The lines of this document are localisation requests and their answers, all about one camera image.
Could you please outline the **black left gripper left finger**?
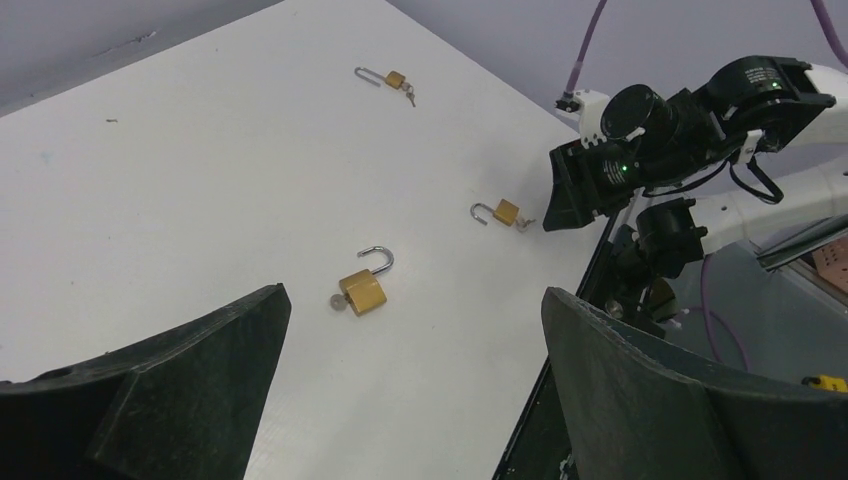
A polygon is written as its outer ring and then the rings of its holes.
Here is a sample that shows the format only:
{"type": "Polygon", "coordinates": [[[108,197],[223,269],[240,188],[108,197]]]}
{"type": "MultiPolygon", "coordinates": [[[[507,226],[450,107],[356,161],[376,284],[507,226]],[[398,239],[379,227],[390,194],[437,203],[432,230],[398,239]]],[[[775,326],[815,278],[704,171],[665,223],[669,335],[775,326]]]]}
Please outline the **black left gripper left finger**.
{"type": "Polygon", "coordinates": [[[281,284],[1,385],[5,479],[241,479],[291,314],[281,284]]]}

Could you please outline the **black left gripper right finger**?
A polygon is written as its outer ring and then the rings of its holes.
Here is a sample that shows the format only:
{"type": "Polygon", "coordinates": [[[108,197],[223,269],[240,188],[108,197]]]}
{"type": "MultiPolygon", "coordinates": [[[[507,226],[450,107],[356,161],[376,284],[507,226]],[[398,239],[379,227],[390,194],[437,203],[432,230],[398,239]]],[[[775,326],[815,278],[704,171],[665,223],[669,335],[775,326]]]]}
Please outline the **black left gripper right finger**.
{"type": "Polygon", "coordinates": [[[847,397],[733,369],[608,316],[589,479],[843,479],[847,397]]]}

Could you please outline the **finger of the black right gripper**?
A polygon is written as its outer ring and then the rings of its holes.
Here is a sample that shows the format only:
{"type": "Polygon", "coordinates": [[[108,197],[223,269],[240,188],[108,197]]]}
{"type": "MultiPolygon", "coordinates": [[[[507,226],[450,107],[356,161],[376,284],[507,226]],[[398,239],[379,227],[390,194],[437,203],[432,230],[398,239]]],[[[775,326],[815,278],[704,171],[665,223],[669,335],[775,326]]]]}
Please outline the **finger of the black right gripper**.
{"type": "Polygon", "coordinates": [[[590,212],[581,190],[580,146],[559,146],[549,152],[552,190],[542,222],[546,232],[575,230],[590,223],[590,212]]]}

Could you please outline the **large brass padlock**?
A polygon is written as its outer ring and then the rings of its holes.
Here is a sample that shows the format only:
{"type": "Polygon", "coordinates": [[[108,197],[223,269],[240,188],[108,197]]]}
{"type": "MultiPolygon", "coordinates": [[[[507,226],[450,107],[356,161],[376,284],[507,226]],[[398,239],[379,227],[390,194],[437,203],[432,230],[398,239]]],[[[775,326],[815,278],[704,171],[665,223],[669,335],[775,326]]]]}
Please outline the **large brass padlock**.
{"type": "Polygon", "coordinates": [[[367,314],[387,302],[386,294],[377,277],[388,272],[394,265],[394,254],[384,246],[372,246],[357,253],[358,258],[380,254],[384,263],[375,269],[363,269],[338,281],[339,292],[329,299],[335,311],[351,307],[356,316],[367,314]]]}

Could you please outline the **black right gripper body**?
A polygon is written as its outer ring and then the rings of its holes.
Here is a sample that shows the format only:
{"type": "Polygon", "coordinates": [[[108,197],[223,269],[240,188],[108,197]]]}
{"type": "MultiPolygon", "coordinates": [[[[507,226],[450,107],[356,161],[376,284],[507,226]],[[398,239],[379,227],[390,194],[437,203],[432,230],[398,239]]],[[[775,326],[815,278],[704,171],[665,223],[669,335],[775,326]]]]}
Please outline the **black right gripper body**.
{"type": "Polygon", "coordinates": [[[646,185],[638,165],[639,140],[610,141],[590,148],[584,148],[580,141],[575,140],[561,146],[580,146],[583,149],[581,190],[590,219],[620,211],[635,192],[646,185]]]}

